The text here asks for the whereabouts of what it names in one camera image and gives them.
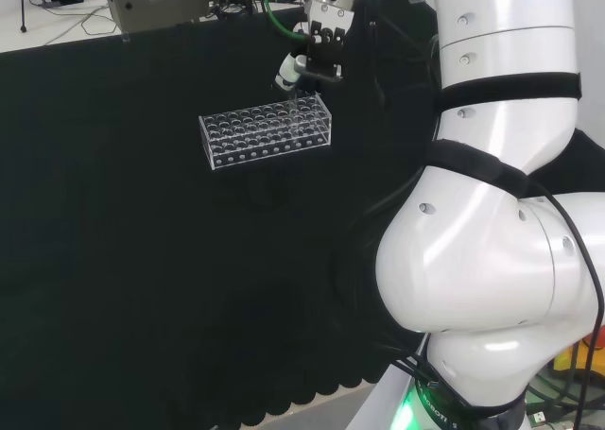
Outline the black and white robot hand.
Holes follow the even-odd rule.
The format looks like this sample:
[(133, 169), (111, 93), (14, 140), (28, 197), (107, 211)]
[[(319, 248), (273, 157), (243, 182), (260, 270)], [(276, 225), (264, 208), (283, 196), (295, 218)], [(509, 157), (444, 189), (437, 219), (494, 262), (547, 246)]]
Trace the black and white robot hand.
[(336, 84), (343, 77), (346, 35), (353, 24), (351, 9), (318, 1), (304, 3), (306, 22), (297, 25), (303, 42), (283, 60), (274, 78), (280, 91), (315, 92), (321, 83)]

